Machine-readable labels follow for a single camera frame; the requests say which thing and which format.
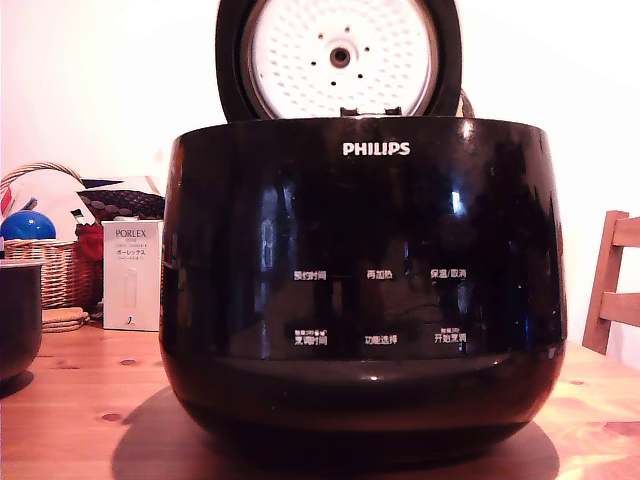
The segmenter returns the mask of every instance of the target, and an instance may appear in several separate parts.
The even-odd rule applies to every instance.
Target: white box
[[[102,222],[107,330],[157,332],[160,322],[162,222]]]

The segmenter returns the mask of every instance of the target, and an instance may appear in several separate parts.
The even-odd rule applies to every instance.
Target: philips logo
[[[342,154],[347,155],[368,155],[381,157],[385,155],[409,155],[411,145],[409,142],[383,142],[383,143],[343,143]]]
[[[138,238],[146,236],[147,232],[144,230],[116,230],[116,237]]]

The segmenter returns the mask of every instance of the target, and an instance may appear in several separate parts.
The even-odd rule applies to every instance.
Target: white inner lid
[[[243,56],[262,118],[421,115],[437,81],[435,26],[418,0],[263,0]]]

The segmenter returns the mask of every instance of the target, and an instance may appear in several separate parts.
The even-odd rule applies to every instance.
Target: wooden chair
[[[607,212],[582,338],[584,347],[602,355],[607,353],[611,322],[640,327],[640,293],[616,293],[624,247],[640,247],[640,217]]]

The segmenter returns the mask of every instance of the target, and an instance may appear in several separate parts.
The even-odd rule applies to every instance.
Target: black bowl
[[[197,130],[175,144],[167,192],[165,367],[186,410],[251,453],[476,451],[530,422],[559,375],[561,246],[534,127]]]
[[[0,382],[24,372],[42,341],[40,269],[31,260],[0,260]]]

